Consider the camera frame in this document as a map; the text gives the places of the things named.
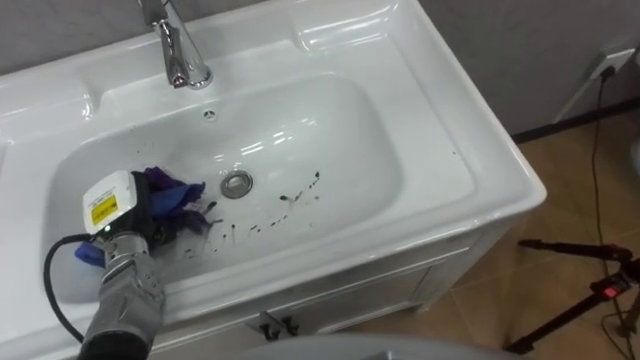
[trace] blue cloth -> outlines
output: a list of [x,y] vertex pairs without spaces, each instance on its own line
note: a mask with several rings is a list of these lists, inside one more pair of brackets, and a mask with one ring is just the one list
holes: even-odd
[[[158,224],[178,232],[184,228],[201,234],[203,227],[211,227],[204,215],[197,211],[185,210],[184,207],[202,196],[205,183],[185,184],[167,175],[158,167],[144,171],[149,181],[151,218]],[[83,262],[105,267],[104,252],[84,242],[75,251],[75,256]]]

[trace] sink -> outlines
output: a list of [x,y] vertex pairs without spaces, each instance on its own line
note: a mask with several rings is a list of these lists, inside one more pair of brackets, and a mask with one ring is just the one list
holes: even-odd
[[[204,181],[202,204],[217,203],[209,220],[222,221],[208,236],[185,231],[153,254],[167,283],[357,224],[389,207],[405,182],[367,95],[339,77],[309,78],[206,102],[82,144],[55,172],[46,214],[47,228],[55,231],[43,250],[84,231],[82,218],[74,216],[81,211],[78,189],[118,169],[148,166],[186,182]],[[234,170],[254,182],[240,199],[220,191]],[[60,301],[96,301],[101,271],[73,259],[72,247],[66,250],[53,271]]]
[[[167,86],[152,33],[0,77],[3,355],[74,354],[42,263],[115,170],[158,166],[217,203],[209,234],[154,254],[167,324],[504,226],[545,197],[416,0],[269,1],[187,27],[215,74],[199,91]],[[235,171],[253,187],[231,199]],[[52,280],[84,332],[102,270],[73,251]]]

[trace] floor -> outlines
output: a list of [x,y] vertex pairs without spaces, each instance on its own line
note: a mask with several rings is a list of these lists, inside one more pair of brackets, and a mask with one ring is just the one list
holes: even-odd
[[[640,112],[602,121],[597,169],[605,242],[640,255],[640,178],[630,146],[640,136]],[[591,149],[595,124],[524,143],[520,150],[548,197],[502,238],[428,312],[399,312],[350,331],[410,334],[500,348],[590,294],[603,277],[598,260],[519,249],[522,238],[597,244]],[[636,291],[620,298],[623,309]],[[532,359],[622,359],[600,329],[607,303],[536,345]],[[613,329],[615,319],[606,322]],[[640,354],[640,335],[633,339]]]

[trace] chrome faucet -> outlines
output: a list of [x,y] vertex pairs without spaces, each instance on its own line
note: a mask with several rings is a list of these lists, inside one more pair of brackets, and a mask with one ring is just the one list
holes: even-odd
[[160,35],[169,85],[194,90],[207,87],[213,79],[211,69],[202,60],[171,1],[138,0],[138,3],[145,24]]

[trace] power cord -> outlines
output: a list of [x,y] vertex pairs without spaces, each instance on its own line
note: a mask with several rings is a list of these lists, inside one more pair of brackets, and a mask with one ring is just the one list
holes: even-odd
[[[613,66],[607,67],[602,71],[602,73],[600,73],[600,88],[598,90],[598,103],[596,105],[596,111],[600,111],[602,107],[602,92],[604,90],[604,85],[606,84],[607,80],[609,80],[613,75],[615,75],[615,73],[616,73],[616,69]],[[600,216],[600,189],[598,187],[598,172],[596,167],[596,155],[598,153],[599,135],[600,135],[600,119],[596,121],[596,128],[593,135],[593,148],[591,151],[591,175],[593,178],[594,202],[595,202],[595,211],[596,211],[596,229],[598,232],[598,242],[600,245],[604,245],[604,236],[602,235],[602,222],[601,222],[601,216]],[[607,263],[604,260],[602,261],[602,268],[604,269],[605,275],[609,276],[610,275],[609,268],[607,267]],[[611,334],[609,334],[609,332],[607,331],[607,328],[605,326],[605,320],[610,317],[616,316],[620,321],[620,326],[623,326],[623,321],[624,321],[623,314],[626,312],[623,312],[620,309],[620,303],[616,298],[613,299],[613,306],[616,312],[613,314],[608,314],[603,316],[602,319],[600,319],[600,327],[602,328],[602,331],[607,336],[611,344],[613,344],[616,347],[616,349],[618,350],[618,352],[623,358],[625,358],[626,360],[636,360],[636,356],[633,351],[633,344],[631,344],[631,339],[629,334],[625,335],[627,352],[629,352],[629,355],[627,355],[624,352],[624,350],[614,341],[613,337],[611,337]]]
[[73,327],[69,320],[67,320],[67,318],[64,316],[62,310],[60,309],[60,306],[58,305],[56,296],[53,293],[53,285],[51,284],[51,262],[53,260],[53,255],[55,255],[56,251],[61,246],[84,241],[92,242],[93,238],[89,234],[78,234],[66,236],[58,240],[58,242],[53,244],[51,249],[49,249],[47,256],[44,258],[44,271],[42,274],[44,278],[44,292],[47,294],[47,300],[49,300],[51,310],[53,310],[53,313],[56,314],[56,317],[58,318],[60,324],[62,324],[62,326],[69,332],[69,334],[71,334],[71,336],[73,336],[81,344],[84,341],[84,336],[82,336],[78,329]]

